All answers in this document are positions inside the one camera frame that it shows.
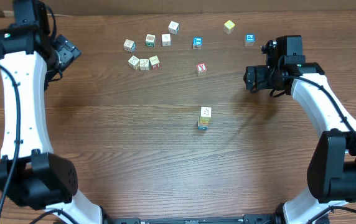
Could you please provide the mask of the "wooden block yellow K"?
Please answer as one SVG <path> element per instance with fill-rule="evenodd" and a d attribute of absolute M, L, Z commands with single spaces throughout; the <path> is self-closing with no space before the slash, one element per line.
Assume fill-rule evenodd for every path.
<path fill-rule="evenodd" d="M 209 124 L 210 121 L 211 121 L 211 117 L 205 117 L 205 116 L 200 116 L 199 117 L 199 123 L 200 124 L 206 125 L 206 124 Z"/>

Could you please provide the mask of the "blue top wooden block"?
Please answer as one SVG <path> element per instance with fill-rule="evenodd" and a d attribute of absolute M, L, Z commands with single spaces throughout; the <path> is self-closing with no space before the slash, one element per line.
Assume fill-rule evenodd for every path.
<path fill-rule="evenodd" d="M 208 124 L 201 124 L 199 123 L 197 125 L 198 130 L 207 130 L 208 129 Z"/>

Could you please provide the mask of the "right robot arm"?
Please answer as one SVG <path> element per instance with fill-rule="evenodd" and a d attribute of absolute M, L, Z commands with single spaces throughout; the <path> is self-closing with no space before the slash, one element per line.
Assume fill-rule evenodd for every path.
<path fill-rule="evenodd" d="M 329 213 L 356 202 L 356 119 L 331 90 L 325 72 L 306 62 L 300 35 L 269 40 L 261 51 L 265 65 L 248 66 L 243 76 L 251 93 L 290 95 L 306 112 L 319 142 L 307 168 L 307 187 L 274 213 L 245 214 L 244 223 L 329 223 Z"/>

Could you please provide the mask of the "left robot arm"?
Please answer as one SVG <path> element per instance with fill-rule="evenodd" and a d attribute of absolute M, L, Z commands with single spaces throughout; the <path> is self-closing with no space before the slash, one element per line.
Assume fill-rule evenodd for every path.
<path fill-rule="evenodd" d="M 81 52 L 57 33 L 53 12 L 43 2 L 14 1 L 13 10 L 14 23 L 0 29 L 1 199 L 65 223 L 109 223 L 104 209 L 79 191 L 74 164 L 54 154 L 47 131 L 44 92 Z"/>

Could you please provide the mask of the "plain wooden block yellow side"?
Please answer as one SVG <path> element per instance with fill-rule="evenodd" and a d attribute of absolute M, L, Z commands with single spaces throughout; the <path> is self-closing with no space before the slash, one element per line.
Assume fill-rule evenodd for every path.
<path fill-rule="evenodd" d="M 200 117 L 201 118 L 210 118 L 211 116 L 212 116 L 212 108 L 211 107 L 202 106 L 200 108 Z"/>

